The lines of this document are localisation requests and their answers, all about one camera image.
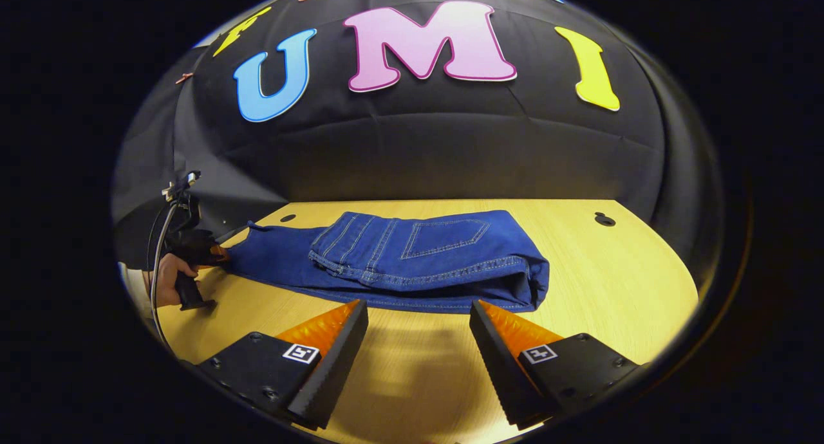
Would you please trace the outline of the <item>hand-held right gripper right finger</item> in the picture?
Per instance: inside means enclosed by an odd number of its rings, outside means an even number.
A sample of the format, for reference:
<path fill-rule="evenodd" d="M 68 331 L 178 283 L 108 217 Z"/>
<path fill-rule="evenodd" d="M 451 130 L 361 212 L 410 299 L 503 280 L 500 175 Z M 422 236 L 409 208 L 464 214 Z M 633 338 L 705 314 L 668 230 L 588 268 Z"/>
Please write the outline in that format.
<path fill-rule="evenodd" d="M 507 421 L 520 430 L 574 417 L 644 372 L 589 333 L 562 337 L 483 300 L 470 328 Z"/>

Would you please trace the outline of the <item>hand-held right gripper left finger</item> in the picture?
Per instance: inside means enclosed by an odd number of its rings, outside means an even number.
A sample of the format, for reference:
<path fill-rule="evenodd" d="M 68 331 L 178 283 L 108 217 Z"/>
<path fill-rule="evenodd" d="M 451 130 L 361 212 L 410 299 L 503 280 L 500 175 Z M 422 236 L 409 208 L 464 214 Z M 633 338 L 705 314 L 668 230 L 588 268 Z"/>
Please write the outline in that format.
<path fill-rule="evenodd" d="M 324 429 L 367 328 L 367 302 L 356 299 L 276 336 L 247 333 L 196 370 L 263 414 Z"/>

